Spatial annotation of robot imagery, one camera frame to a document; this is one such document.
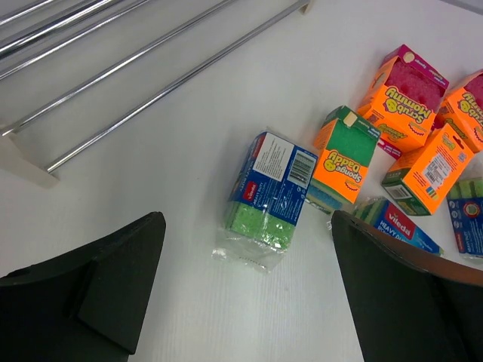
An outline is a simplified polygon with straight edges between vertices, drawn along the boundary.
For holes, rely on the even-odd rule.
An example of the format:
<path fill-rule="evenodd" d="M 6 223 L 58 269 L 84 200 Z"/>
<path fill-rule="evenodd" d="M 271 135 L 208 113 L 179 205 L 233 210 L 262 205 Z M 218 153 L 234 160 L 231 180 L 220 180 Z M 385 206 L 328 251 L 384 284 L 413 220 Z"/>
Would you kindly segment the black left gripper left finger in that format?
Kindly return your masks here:
<path fill-rule="evenodd" d="M 163 213 L 1 279 L 3 361 L 127 361 L 165 238 Z"/>

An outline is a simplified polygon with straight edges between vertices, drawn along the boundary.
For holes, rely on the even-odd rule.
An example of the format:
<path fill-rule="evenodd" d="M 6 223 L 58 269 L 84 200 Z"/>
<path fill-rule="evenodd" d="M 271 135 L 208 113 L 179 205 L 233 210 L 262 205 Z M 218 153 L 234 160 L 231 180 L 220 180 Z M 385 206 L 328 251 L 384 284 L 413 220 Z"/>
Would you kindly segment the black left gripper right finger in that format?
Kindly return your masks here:
<path fill-rule="evenodd" d="M 482 272 L 390 237 L 345 211 L 331 234 L 366 361 L 480 361 Z"/>

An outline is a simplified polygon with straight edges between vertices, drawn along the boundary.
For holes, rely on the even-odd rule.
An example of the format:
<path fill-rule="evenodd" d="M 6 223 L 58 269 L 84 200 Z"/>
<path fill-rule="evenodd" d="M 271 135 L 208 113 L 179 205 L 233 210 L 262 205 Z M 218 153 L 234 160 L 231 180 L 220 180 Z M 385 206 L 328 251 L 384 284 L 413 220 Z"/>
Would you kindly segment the orange box barcode side up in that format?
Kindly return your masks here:
<path fill-rule="evenodd" d="M 404 153 L 388 170 L 381 186 L 409 216 L 431 216 L 475 153 L 446 124 L 426 144 Z"/>

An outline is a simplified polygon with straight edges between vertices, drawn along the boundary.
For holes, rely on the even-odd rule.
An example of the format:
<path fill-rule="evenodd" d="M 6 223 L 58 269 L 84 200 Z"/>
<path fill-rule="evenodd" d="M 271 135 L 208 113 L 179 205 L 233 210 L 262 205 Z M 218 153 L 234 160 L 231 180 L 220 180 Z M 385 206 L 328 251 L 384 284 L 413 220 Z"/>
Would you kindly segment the orange green Sponge Daddy box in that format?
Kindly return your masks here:
<path fill-rule="evenodd" d="M 318 163 L 306 202 L 326 214 L 354 204 L 380 135 L 376 127 L 348 106 L 329 113 L 313 141 Z"/>

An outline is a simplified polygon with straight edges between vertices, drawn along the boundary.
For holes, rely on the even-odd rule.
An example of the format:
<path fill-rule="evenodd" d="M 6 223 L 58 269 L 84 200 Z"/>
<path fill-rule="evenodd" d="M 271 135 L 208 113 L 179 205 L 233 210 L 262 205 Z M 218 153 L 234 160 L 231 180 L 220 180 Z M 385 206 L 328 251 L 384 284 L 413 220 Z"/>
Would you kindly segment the blue green Vileda sponge pack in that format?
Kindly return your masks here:
<path fill-rule="evenodd" d="M 318 157 L 265 130 L 248 149 L 232 187 L 213 256 L 270 272 L 287 253 Z"/>

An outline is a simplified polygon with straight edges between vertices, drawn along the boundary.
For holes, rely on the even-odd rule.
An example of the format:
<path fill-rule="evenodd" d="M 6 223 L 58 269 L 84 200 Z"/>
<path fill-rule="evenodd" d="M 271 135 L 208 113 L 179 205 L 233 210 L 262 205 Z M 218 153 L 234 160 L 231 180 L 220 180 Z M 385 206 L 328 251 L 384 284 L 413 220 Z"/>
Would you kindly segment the orange pink Scrub Mommy box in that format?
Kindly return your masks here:
<path fill-rule="evenodd" d="M 383 144 L 405 153 L 424 146 L 448 80 L 402 44 L 386 55 L 357 112 L 381 132 Z"/>

